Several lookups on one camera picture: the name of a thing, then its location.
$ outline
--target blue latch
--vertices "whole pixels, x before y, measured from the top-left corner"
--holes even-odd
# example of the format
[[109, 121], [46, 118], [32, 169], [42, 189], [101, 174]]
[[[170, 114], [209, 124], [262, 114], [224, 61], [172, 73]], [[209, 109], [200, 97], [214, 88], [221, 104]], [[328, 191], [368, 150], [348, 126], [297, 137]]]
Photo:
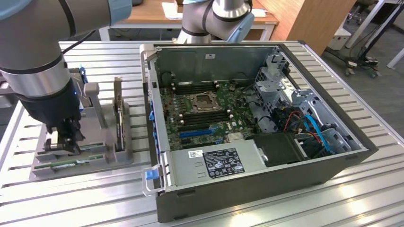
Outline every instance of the blue latch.
[[158, 178], [158, 170], [157, 169], [145, 171], [145, 179], [148, 181], [153, 180], [153, 179], [157, 179], [157, 178]]
[[154, 119], [154, 113], [153, 111], [150, 111], [150, 114], [149, 114], [149, 121], [152, 121]]

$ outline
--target slotted aluminum surface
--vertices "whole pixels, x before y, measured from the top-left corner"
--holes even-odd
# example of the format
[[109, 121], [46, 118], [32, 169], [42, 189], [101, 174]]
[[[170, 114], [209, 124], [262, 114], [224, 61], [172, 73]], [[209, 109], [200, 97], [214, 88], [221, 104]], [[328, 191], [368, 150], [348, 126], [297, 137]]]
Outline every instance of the slotted aluminum surface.
[[[0, 144], [0, 152], [8, 150], [0, 172], [0, 224], [130, 227], [404, 225], [402, 139], [317, 55], [297, 42], [285, 42], [285, 45], [378, 146], [378, 152], [360, 165], [345, 169], [324, 185], [181, 221], [157, 223], [154, 198], [144, 197], [141, 192], [140, 171], [149, 166], [149, 154], [140, 43], [144, 42], [86, 42], [65, 56], [69, 67], [82, 65], [88, 80], [100, 83], [101, 103], [110, 102], [113, 78], [122, 78], [122, 94], [130, 105], [134, 163], [94, 174], [29, 182], [40, 122], [29, 118], [18, 104]], [[60, 43], [62, 49], [70, 44]], [[296, 70], [292, 69], [290, 75], [301, 87], [306, 86]]]

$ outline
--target table leg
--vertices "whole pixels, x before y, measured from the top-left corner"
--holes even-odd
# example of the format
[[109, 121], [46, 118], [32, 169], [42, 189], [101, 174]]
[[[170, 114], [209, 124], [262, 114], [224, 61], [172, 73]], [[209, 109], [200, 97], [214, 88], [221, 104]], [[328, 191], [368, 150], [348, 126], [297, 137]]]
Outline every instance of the table leg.
[[102, 27], [98, 29], [101, 41], [110, 41], [108, 29], [108, 27]]
[[404, 57], [404, 48], [401, 49], [400, 53], [394, 56], [394, 58], [392, 59], [392, 61], [386, 64], [386, 67], [393, 69], [393, 66], [396, 65], [396, 63], [398, 62], [398, 60]]
[[268, 24], [262, 30], [260, 41], [268, 41], [273, 32], [274, 25]]
[[353, 35], [350, 36], [350, 39], [348, 40], [345, 47], [350, 48], [356, 39], [358, 38], [360, 34], [364, 32], [366, 26], [370, 23], [370, 20], [373, 19], [374, 15], [377, 14], [380, 8], [384, 5], [385, 0], [380, 0], [378, 3], [376, 4], [373, 10], [370, 11], [370, 13], [366, 16], [366, 19], [364, 20], [364, 22], [361, 23], [358, 29], [356, 30], [356, 32], [353, 33]]

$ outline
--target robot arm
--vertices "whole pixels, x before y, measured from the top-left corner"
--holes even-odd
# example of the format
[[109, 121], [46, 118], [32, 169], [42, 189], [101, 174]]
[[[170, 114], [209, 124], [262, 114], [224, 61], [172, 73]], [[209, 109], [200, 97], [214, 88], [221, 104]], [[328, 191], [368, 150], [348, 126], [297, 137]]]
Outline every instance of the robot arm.
[[80, 152], [78, 99], [58, 41], [130, 15], [130, 0], [1, 0], [0, 73], [30, 116]]
[[209, 43], [210, 35], [240, 43], [253, 23], [252, 0], [184, 0], [177, 43]]

